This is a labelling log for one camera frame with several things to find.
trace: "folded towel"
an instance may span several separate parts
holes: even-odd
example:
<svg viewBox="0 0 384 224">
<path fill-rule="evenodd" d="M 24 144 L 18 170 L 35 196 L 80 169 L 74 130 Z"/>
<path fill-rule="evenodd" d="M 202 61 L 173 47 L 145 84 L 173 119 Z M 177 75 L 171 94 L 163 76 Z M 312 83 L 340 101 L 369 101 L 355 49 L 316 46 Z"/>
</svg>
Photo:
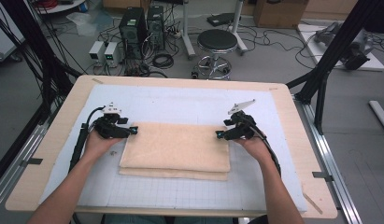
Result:
<svg viewBox="0 0 384 224">
<path fill-rule="evenodd" d="M 120 162 L 120 174 L 198 179 L 227 179 L 227 141 L 215 131 L 224 126 L 136 122 Z"/>
</svg>

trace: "computer tower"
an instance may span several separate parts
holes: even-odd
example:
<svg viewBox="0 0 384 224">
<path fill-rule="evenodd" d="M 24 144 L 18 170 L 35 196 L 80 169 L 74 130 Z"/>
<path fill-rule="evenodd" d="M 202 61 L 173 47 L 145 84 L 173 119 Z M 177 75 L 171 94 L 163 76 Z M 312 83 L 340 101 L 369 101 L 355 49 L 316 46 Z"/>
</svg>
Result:
<svg viewBox="0 0 384 224">
<path fill-rule="evenodd" d="M 148 37 L 145 13 L 142 7 L 128 7 L 122 16 L 119 30 L 124 45 L 125 59 L 143 59 L 144 41 Z"/>
<path fill-rule="evenodd" d="M 148 24 L 148 31 L 150 35 L 149 43 L 153 49 L 165 49 L 163 16 L 163 6 L 149 6 L 146 22 Z"/>
</svg>

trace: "desk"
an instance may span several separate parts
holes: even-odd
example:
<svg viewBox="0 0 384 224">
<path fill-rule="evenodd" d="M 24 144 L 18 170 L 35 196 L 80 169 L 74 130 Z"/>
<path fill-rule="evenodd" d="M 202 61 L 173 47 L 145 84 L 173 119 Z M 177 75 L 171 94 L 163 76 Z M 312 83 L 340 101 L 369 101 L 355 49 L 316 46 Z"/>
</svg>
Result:
<svg viewBox="0 0 384 224">
<path fill-rule="evenodd" d="M 40 165 L 28 165 L 15 189 L 10 194 L 6 208 L 11 211 L 34 211 L 47 181 L 53 163 L 62 149 L 79 112 L 89 97 L 94 85 L 112 84 L 147 87 L 182 87 L 204 89 L 228 89 L 248 91 L 270 91 L 275 100 L 278 116 L 284 134 L 288 140 L 296 172 L 301 180 L 303 193 L 306 198 L 307 212 L 303 217 L 334 218 L 337 211 L 332 196 L 323 179 L 314 178 L 311 172 L 319 172 L 320 167 L 308 141 L 306 131 L 293 103 L 288 88 L 283 84 L 253 83 L 233 81 L 207 81 L 171 78 L 148 77 L 99 77 L 83 76 L 78 79 L 69 93 L 56 119 L 37 149 L 34 158 L 42 158 Z M 78 207 L 78 212 L 94 213 L 132 213 L 157 214 L 172 216 L 232 216 L 254 217 L 243 211 L 215 210 L 173 210 L 156 208 L 108 208 L 108 207 Z"/>
</svg>

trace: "grid paper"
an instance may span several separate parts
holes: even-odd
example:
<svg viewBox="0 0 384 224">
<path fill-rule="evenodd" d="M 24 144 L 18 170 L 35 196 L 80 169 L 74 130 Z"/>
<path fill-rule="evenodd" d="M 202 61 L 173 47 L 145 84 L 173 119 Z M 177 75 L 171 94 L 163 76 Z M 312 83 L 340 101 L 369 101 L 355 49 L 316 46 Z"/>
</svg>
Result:
<svg viewBox="0 0 384 224">
<path fill-rule="evenodd" d="M 69 134 L 51 172 L 41 202 L 66 176 L 79 127 L 96 107 L 113 102 L 121 116 L 134 121 L 222 125 L 235 103 L 256 99 L 244 109 L 264 130 L 282 168 L 282 180 L 299 211 L 306 210 L 300 182 L 270 92 L 217 89 L 96 85 Z M 92 120 L 102 114 L 95 113 Z M 152 178 L 119 175 L 125 140 L 104 155 L 92 169 L 78 205 L 250 210 L 264 212 L 263 179 L 259 164 L 244 148 L 230 141 L 231 172 L 227 181 Z"/>
</svg>

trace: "metal stool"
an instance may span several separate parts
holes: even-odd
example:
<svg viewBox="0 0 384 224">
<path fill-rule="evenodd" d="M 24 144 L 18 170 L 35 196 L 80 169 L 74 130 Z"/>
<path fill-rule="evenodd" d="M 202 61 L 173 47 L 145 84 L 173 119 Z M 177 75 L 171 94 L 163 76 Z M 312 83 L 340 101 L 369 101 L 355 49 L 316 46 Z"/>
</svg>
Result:
<svg viewBox="0 0 384 224">
<path fill-rule="evenodd" d="M 230 32 L 223 30 L 207 30 L 197 38 L 200 49 L 212 53 L 201 59 L 194 67 L 192 78 L 198 78 L 198 74 L 207 79 L 230 79 L 232 65 L 221 54 L 229 53 L 237 47 L 237 38 Z"/>
</svg>

